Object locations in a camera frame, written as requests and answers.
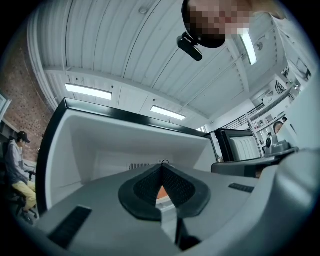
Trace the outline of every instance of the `vent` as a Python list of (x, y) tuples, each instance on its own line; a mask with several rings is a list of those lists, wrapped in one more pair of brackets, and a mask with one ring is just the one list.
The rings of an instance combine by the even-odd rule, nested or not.
[(66, 249), (91, 212), (92, 210), (89, 208), (77, 206), (52, 234), (49, 235), (49, 239), (58, 246)]
[(146, 167), (146, 166), (149, 166), (149, 164), (148, 163), (131, 163), (129, 166), (129, 170)]
[(254, 191), (254, 189), (255, 189), (253, 186), (246, 186), (246, 185), (241, 185), (241, 184), (237, 184), (237, 183), (230, 184), (229, 188), (234, 189), (234, 190), (247, 192), (247, 193), (252, 193), (252, 191)]

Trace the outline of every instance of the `black cap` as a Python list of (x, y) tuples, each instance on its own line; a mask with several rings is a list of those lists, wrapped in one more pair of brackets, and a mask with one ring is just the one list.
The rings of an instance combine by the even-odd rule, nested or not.
[(17, 140), (20, 141), (20, 140), (23, 140), (24, 142), (26, 143), (30, 143), (30, 140), (28, 140), (28, 135), (26, 132), (24, 131), (20, 131), (17, 135)]
[(182, 4), (182, 18), (186, 30), (192, 39), (199, 45), (206, 48), (219, 48), (226, 42), (226, 35), (219, 33), (203, 33), (201, 28), (196, 28), (197, 24), (190, 22), (190, 17), (188, 14), (188, 1), (183, 0)]

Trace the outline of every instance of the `webcam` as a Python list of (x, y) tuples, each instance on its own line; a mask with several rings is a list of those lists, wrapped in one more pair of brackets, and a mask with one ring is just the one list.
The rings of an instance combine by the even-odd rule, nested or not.
[(178, 47), (185, 53), (190, 55), (197, 62), (201, 61), (203, 56), (200, 50), (197, 48), (198, 43), (193, 38), (184, 32), (181, 36), (176, 39)]

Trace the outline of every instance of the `white ceiling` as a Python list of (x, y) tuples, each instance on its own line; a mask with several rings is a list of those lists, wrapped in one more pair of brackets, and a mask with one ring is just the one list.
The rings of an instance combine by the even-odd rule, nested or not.
[[(261, 81), (266, 73), (281, 71), (284, 52), (268, 14), (256, 16), (250, 25), (253, 43), (263, 42), (255, 65), (249, 64), (238, 36), (218, 49), (200, 46), (203, 60), (197, 62), (177, 47), (185, 31), (181, 5), (182, 0), (43, 4), (29, 20), (28, 44), (52, 107), (67, 97), (197, 129), (268, 84)], [(141, 8), (147, 12), (141, 14)], [(112, 92), (112, 99), (67, 92), (66, 83)], [(150, 112), (153, 105), (186, 118)]]

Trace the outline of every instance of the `railing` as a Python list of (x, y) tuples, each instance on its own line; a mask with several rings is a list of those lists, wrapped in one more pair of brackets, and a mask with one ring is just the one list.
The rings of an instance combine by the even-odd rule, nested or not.
[[(265, 107), (265, 104), (261, 103), (259, 106), (255, 107), (254, 109), (250, 110), (247, 115), (250, 117), (252, 116), (254, 113), (258, 112), (259, 110), (261, 110), (262, 108)], [(236, 120), (226, 124), (225, 126), (221, 127), (220, 129), (229, 129), (229, 130), (236, 130), (237, 128), (247, 124), (247, 116), (244, 114), (242, 116), (240, 116), (239, 118), (237, 118)]]
[[(288, 74), (289, 74), (289, 70), (290, 67), (286, 67), (284, 71), (282, 71), (281, 73), (285, 76), (285, 78), (288, 78)], [(286, 89), (281, 85), (281, 83), (279, 83), (279, 81), (277, 80), (275, 82), (275, 87), (274, 87), (275, 91), (280, 95), (282, 94)]]
[(275, 91), (280, 95), (282, 94), (286, 89), (279, 83), (279, 81), (277, 80), (275, 83)]

